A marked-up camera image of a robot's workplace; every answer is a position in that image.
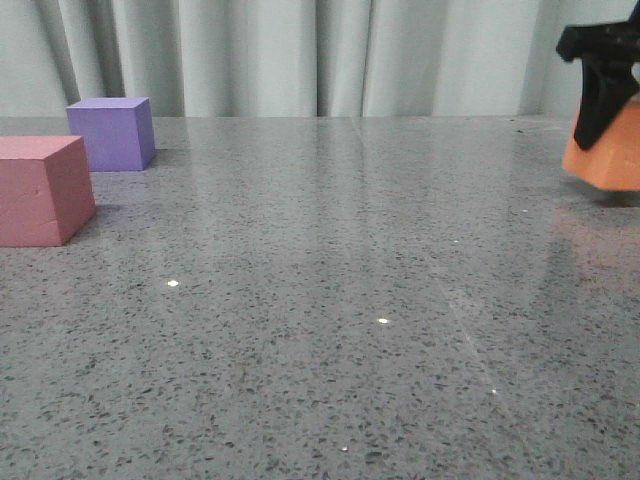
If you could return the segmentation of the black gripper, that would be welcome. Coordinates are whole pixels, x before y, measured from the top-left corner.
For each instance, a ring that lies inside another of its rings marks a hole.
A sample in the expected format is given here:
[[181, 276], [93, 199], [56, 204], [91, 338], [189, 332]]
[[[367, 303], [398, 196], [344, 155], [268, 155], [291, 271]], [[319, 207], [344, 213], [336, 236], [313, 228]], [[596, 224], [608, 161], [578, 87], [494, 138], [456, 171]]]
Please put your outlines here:
[[567, 63], [582, 62], [582, 96], [574, 140], [592, 148], [639, 91], [632, 68], [639, 62], [639, 13], [624, 21], [568, 25], [556, 45]]

